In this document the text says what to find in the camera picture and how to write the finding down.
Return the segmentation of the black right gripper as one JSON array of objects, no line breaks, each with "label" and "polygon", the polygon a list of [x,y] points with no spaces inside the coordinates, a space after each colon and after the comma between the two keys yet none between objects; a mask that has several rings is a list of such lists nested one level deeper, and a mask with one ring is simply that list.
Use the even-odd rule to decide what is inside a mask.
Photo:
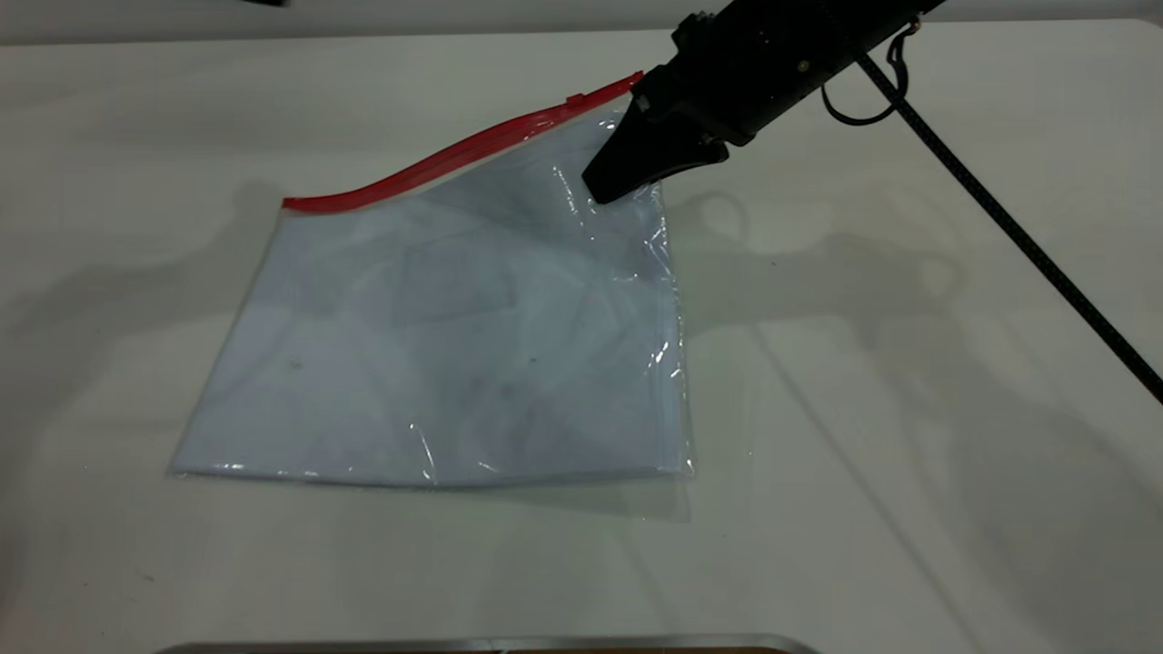
[{"label": "black right gripper", "polygon": [[635,86],[582,173],[595,202],[721,164],[794,105],[939,1],[732,1],[690,14],[676,54]]}]

